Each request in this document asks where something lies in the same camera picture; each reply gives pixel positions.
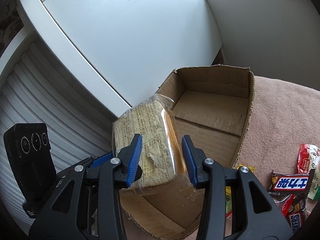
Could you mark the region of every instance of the packaged bread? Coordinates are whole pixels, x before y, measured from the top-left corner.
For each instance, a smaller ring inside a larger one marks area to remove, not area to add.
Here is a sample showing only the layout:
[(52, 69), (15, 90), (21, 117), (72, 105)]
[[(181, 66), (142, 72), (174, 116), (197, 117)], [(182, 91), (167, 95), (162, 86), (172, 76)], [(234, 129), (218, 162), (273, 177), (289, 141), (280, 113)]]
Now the packaged bread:
[(166, 187), (178, 174), (186, 172), (175, 119), (172, 99), (154, 94), (127, 110), (113, 124), (112, 147), (117, 156), (121, 148), (130, 145), (135, 133), (142, 136), (139, 165), (143, 174), (121, 194), (148, 195)]

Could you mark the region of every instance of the open cardboard box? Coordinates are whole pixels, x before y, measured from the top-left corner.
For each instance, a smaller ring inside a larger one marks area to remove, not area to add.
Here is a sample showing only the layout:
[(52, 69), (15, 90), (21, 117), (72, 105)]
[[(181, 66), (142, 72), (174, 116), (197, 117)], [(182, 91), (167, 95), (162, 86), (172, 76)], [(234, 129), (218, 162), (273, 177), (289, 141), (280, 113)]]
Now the open cardboard box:
[[(195, 147), (221, 165), (233, 167), (247, 131), (254, 79), (248, 68), (216, 65), (174, 70), (157, 93), (174, 100), (178, 138), (190, 135)], [(121, 205), (158, 239), (183, 239), (199, 225), (204, 190), (186, 175), (166, 190), (146, 196), (121, 195)]]

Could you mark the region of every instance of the blue gripper pad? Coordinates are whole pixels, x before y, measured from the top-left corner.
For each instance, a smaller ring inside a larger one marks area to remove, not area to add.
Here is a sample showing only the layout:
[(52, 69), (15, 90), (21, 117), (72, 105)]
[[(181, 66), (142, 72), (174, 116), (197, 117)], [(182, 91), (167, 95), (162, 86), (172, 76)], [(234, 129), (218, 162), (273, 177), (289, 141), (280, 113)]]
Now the blue gripper pad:
[(196, 164), (193, 160), (190, 148), (189, 148), (188, 143), (186, 141), (186, 138), (184, 136), (182, 137), (181, 146), (182, 146), (182, 153), (183, 153), (184, 161), (187, 166), (190, 182), (192, 183), (192, 185), (194, 187), (197, 187), (198, 178), (197, 178)]
[(101, 166), (103, 163), (107, 162), (108, 160), (113, 158), (113, 153), (107, 153), (105, 155), (102, 155), (100, 158), (96, 159), (95, 161), (93, 161), (93, 163), (91, 164), (90, 168), (95, 168), (98, 166)]
[(128, 187), (134, 182), (134, 178), (136, 177), (137, 168), (139, 165), (139, 160), (142, 151), (142, 136), (139, 135), (137, 143), (134, 147), (131, 160), (128, 165), (128, 176), (126, 180), (126, 184)]

